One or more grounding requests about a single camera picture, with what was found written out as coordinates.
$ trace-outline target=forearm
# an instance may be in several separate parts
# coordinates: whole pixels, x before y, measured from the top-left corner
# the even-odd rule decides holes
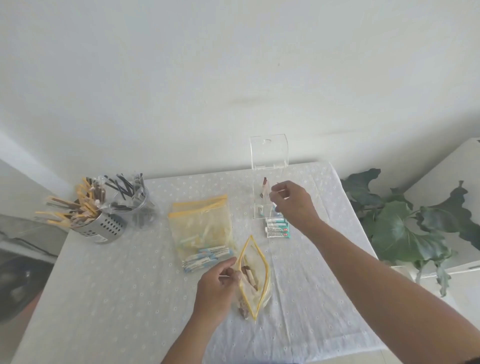
[[[301,229],[358,312],[404,363],[480,356],[480,332],[449,305],[316,220]]]
[[[215,328],[192,315],[161,364],[200,364]]]

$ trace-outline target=wire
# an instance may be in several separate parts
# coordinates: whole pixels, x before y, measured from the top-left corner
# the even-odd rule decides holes
[[[28,242],[27,240],[25,239],[22,239],[22,238],[9,238],[7,234],[5,234],[3,231],[0,230],[0,234],[2,234],[3,236],[7,237],[7,239],[9,240],[15,240],[15,241],[19,241],[19,242],[22,242],[26,245],[29,245],[35,249],[37,249],[38,251],[41,251],[43,254],[45,255],[48,255],[48,256],[52,256],[52,257],[55,257],[55,258],[58,258],[58,255],[55,255],[55,254],[52,254],[50,253],[49,251],[45,250],[45,249],[42,249],[42,248],[39,248],[38,246],[36,245],[33,245],[32,243]]]

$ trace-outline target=wrapped item in bag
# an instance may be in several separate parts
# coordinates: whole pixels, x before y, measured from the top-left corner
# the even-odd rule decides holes
[[[236,262],[236,270],[242,271],[239,290],[239,309],[244,318],[251,315],[254,321],[272,296],[270,266],[264,254],[250,235]]]
[[[234,254],[227,195],[175,203],[168,215],[175,248],[186,272],[209,267]]]

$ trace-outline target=hand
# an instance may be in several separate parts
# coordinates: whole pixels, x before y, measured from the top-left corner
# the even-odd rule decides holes
[[[230,268],[236,261],[237,258],[233,257],[218,263],[198,281],[192,318],[202,320],[213,330],[230,311],[232,298],[239,286],[241,272]]]
[[[275,210],[281,212],[290,224],[303,233],[321,221],[308,192],[292,181],[273,186],[270,200],[276,204]]]

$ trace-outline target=acrylic lid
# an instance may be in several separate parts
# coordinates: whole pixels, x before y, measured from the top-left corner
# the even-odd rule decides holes
[[[288,141],[285,134],[250,137],[253,170],[272,170],[288,166]]]

